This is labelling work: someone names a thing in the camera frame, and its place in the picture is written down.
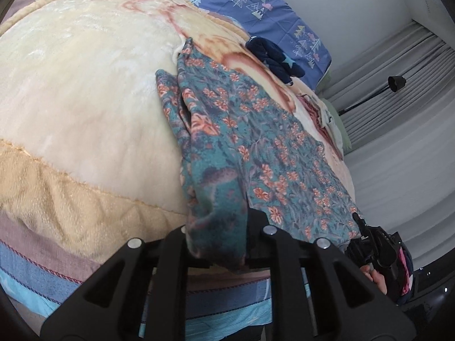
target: green pillow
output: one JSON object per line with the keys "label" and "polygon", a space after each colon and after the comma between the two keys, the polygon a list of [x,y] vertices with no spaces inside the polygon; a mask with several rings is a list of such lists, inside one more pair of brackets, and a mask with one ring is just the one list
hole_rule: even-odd
{"label": "green pillow", "polygon": [[341,137],[343,139],[343,151],[344,153],[348,153],[352,150],[351,140],[349,139],[348,133],[346,132],[343,122],[338,115],[338,112],[334,108],[334,106],[330,103],[330,101],[326,99],[321,99],[321,101],[327,106],[327,110],[330,112],[331,116],[333,117],[335,124],[337,125],[338,129],[341,132]]}

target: human hand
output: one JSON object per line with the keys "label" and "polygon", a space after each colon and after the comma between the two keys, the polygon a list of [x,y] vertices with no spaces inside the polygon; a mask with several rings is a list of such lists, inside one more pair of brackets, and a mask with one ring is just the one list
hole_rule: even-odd
{"label": "human hand", "polygon": [[370,270],[369,265],[364,265],[360,268],[363,274],[372,282],[375,282],[376,286],[379,290],[384,294],[387,295],[387,286],[385,284],[384,276],[379,273],[376,269]]}

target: floral fabric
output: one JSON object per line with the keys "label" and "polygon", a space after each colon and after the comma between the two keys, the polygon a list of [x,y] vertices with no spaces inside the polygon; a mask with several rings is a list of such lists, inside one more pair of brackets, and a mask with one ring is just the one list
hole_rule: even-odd
{"label": "floral fabric", "polygon": [[187,40],[177,77],[156,73],[164,114],[183,159],[190,252],[228,268],[246,250],[247,206],[294,238],[359,237],[358,211],[324,158],[324,146],[252,78]]}

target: gray curtain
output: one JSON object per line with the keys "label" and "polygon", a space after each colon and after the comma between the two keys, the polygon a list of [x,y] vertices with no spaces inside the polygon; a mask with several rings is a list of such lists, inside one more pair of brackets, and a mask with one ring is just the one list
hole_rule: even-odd
{"label": "gray curtain", "polygon": [[367,222],[398,230],[421,267],[455,247],[455,51],[414,22],[334,72],[320,96],[340,110],[389,75],[406,87],[342,116],[345,161]]}

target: metal rivet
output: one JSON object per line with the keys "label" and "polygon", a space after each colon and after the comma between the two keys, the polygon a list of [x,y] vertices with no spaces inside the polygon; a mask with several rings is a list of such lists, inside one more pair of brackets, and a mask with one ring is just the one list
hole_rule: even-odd
{"label": "metal rivet", "polygon": [[330,241],[326,238],[319,238],[316,241],[316,245],[318,245],[322,249],[327,249],[330,246]]}
{"label": "metal rivet", "polygon": [[128,241],[128,247],[130,249],[137,249],[140,245],[142,245],[142,240],[140,238],[132,238]]}
{"label": "metal rivet", "polygon": [[273,226],[273,225],[266,225],[266,226],[262,229],[262,231],[263,231],[265,234],[271,236],[271,235],[277,233],[278,230],[277,230],[277,227],[275,227],[275,226]]}

